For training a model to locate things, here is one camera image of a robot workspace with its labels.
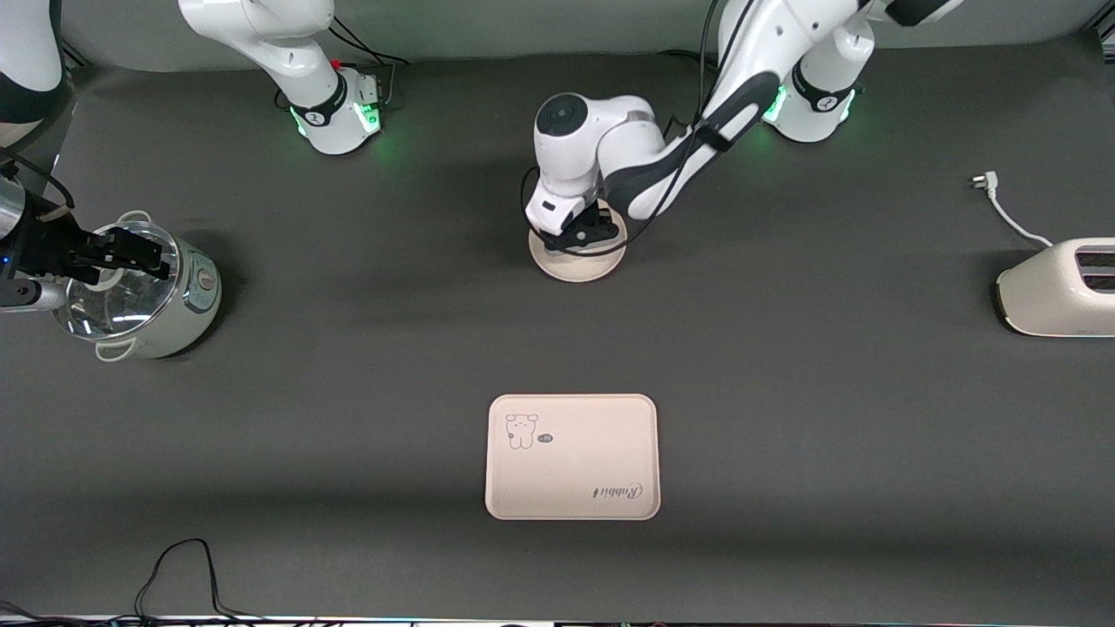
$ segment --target kettle handle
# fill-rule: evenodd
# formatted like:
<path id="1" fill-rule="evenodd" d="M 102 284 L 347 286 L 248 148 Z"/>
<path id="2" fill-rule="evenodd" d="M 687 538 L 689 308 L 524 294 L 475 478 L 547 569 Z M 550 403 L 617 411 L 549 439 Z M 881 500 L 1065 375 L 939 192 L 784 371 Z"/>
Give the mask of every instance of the kettle handle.
<path id="1" fill-rule="evenodd" d="M 128 357 L 130 357 L 132 354 L 136 351 L 136 348 L 138 348 L 138 346 L 139 341 L 134 337 L 120 341 L 98 341 L 96 348 L 97 359 L 100 359 L 106 364 L 120 361 L 123 359 L 127 359 Z M 123 348 L 124 350 L 116 355 L 112 353 L 113 350 L 119 348 Z"/>
<path id="2" fill-rule="evenodd" d="M 151 214 L 142 210 L 129 211 L 124 215 L 117 218 L 116 221 L 117 222 L 137 221 L 137 222 L 147 222 L 149 224 L 154 224 L 154 222 L 151 219 Z"/>

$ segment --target beige tray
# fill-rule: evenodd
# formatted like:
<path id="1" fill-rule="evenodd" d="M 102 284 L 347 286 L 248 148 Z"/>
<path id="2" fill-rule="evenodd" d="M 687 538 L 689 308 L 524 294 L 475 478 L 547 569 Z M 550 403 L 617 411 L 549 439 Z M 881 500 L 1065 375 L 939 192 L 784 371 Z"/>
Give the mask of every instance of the beige tray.
<path id="1" fill-rule="evenodd" d="M 650 398 L 507 395 L 492 403 L 485 503 L 495 518 L 647 520 L 660 502 Z"/>

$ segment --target white toaster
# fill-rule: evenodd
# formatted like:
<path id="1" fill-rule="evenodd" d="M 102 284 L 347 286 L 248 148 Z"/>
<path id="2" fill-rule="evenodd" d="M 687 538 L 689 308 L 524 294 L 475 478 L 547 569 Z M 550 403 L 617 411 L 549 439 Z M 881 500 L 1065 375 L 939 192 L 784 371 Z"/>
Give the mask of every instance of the white toaster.
<path id="1" fill-rule="evenodd" d="M 1045 337 L 1115 337 L 1115 238 L 1068 240 L 996 281 L 1000 315 Z"/>

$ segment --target gray wall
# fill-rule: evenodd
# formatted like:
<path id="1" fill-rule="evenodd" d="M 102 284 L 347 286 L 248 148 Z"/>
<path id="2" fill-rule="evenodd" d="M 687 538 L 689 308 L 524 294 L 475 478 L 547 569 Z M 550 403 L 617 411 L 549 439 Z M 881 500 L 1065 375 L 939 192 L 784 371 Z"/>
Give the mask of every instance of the gray wall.
<path id="1" fill-rule="evenodd" d="M 411 59 L 697 47 L 708 0 L 337 0 L 372 48 Z M 1105 0 L 969 0 L 935 25 L 879 25 L 888 48 L 1022 44 L 1079 29 Z M 154 71 L 249 67 L 196 36 L 176 0 L 66 0 L 66 37 L 98 64 Z M 328 33 L 331 56 L 359 59 Z"/>

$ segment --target dark gray table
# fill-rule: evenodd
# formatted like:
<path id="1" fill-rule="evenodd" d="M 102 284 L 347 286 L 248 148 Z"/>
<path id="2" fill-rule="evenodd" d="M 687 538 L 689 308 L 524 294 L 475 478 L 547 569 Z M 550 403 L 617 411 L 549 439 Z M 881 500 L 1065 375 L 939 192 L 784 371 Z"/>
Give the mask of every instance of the dark gray table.
<path id="1" fill-rule="evenodd" d="M 1027 339 L 988 287 L 1111 234 L 1115 125 L 1089 38 L 883 51 L 830 142 L 749 134 L 607 280 L 546 279 L 518 216 L 551 94 L 688 115 L 665 57 L 400 70 L 386 133 L 316 154 L 259 71 L 100 75 L 58 175 L 212 253 L 215 332 L 101 365 L 0 318 L 0 596 L 128 607 L 202 536 L 268 614 L 593 620 L 1115 623 L 1115 344 Z M 505 393 L 644 393 L 663 504 L 641 523 L 500 522 Z M 200 552 L 151 610 L 204 610 Z"/>

